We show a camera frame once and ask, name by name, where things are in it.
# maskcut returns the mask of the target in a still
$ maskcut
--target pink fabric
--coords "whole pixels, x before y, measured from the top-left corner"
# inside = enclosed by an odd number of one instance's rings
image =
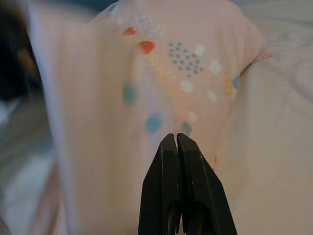
[[[59,8],[30,16],[69,232],[137,234],[159,142],[184,132],[217,169],[239,75],[266,43],[224,0],[125,0],[91,23]]]
[[[177,131],[189,134],[217,167],[239,76],[269,56],[257,27],[227,0],[121,0],[102,17],[124,36],[153,43],[146,57],[174,106]]]

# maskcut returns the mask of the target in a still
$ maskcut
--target orange dot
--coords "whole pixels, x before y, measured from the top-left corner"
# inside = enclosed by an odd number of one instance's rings
[[[133,35],[137,32],[136,28],[134,27],[129,27],[128,29],[125,30],[123,35]]]
[[[149,54],[153,50],[153,48],[155,48],[155,44],[150,41],[142,41],[138,45],[141,47],[145,55]]]

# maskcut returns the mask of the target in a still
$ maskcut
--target plier jaw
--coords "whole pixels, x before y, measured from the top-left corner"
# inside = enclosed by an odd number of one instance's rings
[[[223,186],[196,142],[168,134],[145,177],[138,235],[236,235]]]

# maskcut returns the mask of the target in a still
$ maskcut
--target white dot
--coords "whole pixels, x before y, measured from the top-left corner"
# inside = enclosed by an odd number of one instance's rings
[[[205,52],[204,46],[201,45],[201,44],[198,44],[198,45],[196,46],[196,49],[195,49],[195,54],[196,54],[196,55],[204,55],[204,52]]]
[[[198,120],[198,115],[195,112],[189,112],[188,116],[192,122],[196,122]]]
[[[217,96],[213,91],[208,91],[206,94],[207,98],[213,103],[215,104],[217,101]]]
[[[236,98],[237,90],[233,89],[232,100],[234,101]]]
[[[120,19],[119,21],[118,21],[118,24],[123,24],[124,23],[124,20],[123,19]]]
[[[194,91],[194,85],[188,81],[182,81],[180,86],[184,92],[191,93]]]
[[[220,62],[218,60],[212,60],[210,70],[212,71],[212,73],[217,75],[222,70]]]

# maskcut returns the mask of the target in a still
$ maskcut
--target wrinkled fabric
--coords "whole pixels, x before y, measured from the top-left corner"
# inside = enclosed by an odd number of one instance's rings
[[[242,8],[272,58],[253,64],[218,151],[238,234],[313,234],[313,2]]]
[[[137,234],[160,141],[184,132],[218,166],[239,74],[268,57],[265,40],[223,0],[122,1],[91,22],[55,6],[30,15],[69,233]]]

